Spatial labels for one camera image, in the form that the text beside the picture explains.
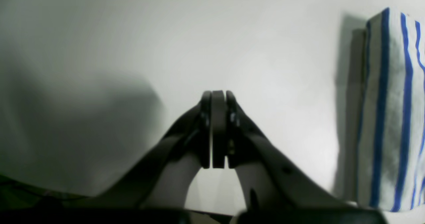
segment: white towel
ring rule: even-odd
[[[407,211],[425,201],[425,29],[387,8],[366,30],[357,201]]]

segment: table surface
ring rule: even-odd
[[[343,196],[338,175],[346,168],[341,156],[348,154],[340,150],[347,127],[354,126],[347,121],[346,98],[352,32],[388,6],[424,18],[423,0],[0,0],[1,52],[13,61],[6,70],[21,77],[6,78],[30,79],[29,86],[43,94],[49,108],[30,105],[43,110],[28,109],[34,117],[61,118],[21,124],[16,121],[21,109],[11,111],[12,105],[3,102],[6,126],[18,134],[7,137],[13,147],[1,146],[8,157],[0,161],[0,172],[46,188],[96,194],[143,156],[203,91],[223,89],[232,90],[244,111],[302,171]],[[28,90],[23,93],[36,92]],[[104,124],[103,111],[115,112],[109,108],[120,102],[111,100],[119,100],[121,93],[143,94],[135,99],[147,108],[129,106],[140,111],[145,123],[159,121],[149,126],[134,123],[131,113],[107,116],[105,125],[112,131],[88,132],[87,142],[80,126]],[[73,122],[93,113],[97,118]],[[117,136],[116,119],[120,127],[148,130],[145,146],[134,141],[141,137],[127,140],[128,130]],[[70,125],[79,128],[64,134]],[[39,144],[49,132],[60,133],[59,140],[78,136],[85,145],[58,146],[55,138]],[[108,143],[101,146],[104,151],[97,151],[98,141]],[[81,160],[78,168],[72,166],[75,160]],[[43,170],[60,180],[34,176]],[[238,188],[231,170],[202,170],[187,206],[235,214],[243,209]],[[425,209],[385,216],[391,223],[419,223],[425,221]]]

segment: blue stripe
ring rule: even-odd
[[[421,26],[420,26],[420,24],[419,24],[418,21],[415,22],[415,25],[416,25],[416,57],[418,59],[419,66],[422,68],[422,71],[424,72],[424,77],[425,77],[425,67],[421,63],[420,52],[419,52],[419,41],[421,39]],[[425,141],[425,125],[424,125],[424,129],[422,131],[421,147],[419,149],[418,161],[416,162],[416,167],[415,167],[415,181],[413,183],[412,204],[410,205],[410,209],[413,209],[414,203],[415,203],[415,198],[416,198],[416,182],[417,182],[417,177],[418,177],[418,167],[419,167],[419,164],[420,164],[419,163],[419,160],[421,159],[422,150],[424,149],[424,141]]]
[[[365,106],[365,99],[366,99],[366,90],[368,87],[368,81],[369,81],[369,71],[370,71],[370,60],[369,60],[369,56],[370,56],[370,43],[371,43],[371,23],[368,21],[366,23],[366,30],[367,30],[367,38],[366,38],[366,55],[365,55],[365,64],[366,64],[366,76],[364,79],[365,82],[365,86],[363,88],[363,95],[362,95],[362,107],[360,109],[360,119],[359,119],[359,127],[357,130],[357,146],[356,146],[356,167],[357,167],[357,175],[356,175],[356,200],[359,200],[359,181],[358,181],[358,166],[359,166],[359,145],[360,145],[360,138],[362,135],[362,127],[363,127],[363,110],[364,110],[364,106]]]
[[[425,177],[422,179],[422,184],[421,184],[421,190],[419,192],[419,203],[418,206],[421,204],[421,198],[422,198],[422,192],[424,191],[424,187],[425,187]]]
[[[378,207],[379,187],[381,185],[382,139],[384,135],[385,104],[387,102],[389,68],[389,16],[390,9],[382,12],[381,28],[381,76],[379,78],[378,102],[376,105],[376,124],[373,153],[372,190],[369,206]]]
[[[403,121],[401,127],[401,144],[400,144],[400,162],[399,173],[396,183],[396,192],[394,195],[394,206],[392,212],[398,212],[401,206],[401,197],[403,194],[404,183],[407,173],[407,165],[409,158],[409,142],[410,142],[410,114],[412,108],[412,76],[413,67],[408,51],[409,36],[407,34],[406,16],[401,14],[401,30],[404,43],[404,59],[406,67],[406,76],[404,80],[404,95],[403,95]]]

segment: folded cloth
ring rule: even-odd
[[[425,29],[387,8],[366,30],[357,201],[406,211],[425,201]]]

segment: white surface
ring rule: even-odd
[[[340,42],[341,25],[346,16],[366,20],[387,6],[424,17],[423,0],[3,0],[0,25],[50,100],[95,100],[96,89],[86,88],[98,85],[89,85],[95,74],[131,77],[132,87],[139,77],[147,80],[166,113],[149,147],[202,91],[232,90],[272,143],[331,191],[339,150],[336,94],[345,89],[336,83],[338,54],[350,44]],[[65,85],[71,88],[51,88]],[[59,113],[79,107],[51,103]],[[118,169],[143,153],[135,149]],[[8,169],[0,163],[1,172]],[[424,212],[386,216],[419,223]]]

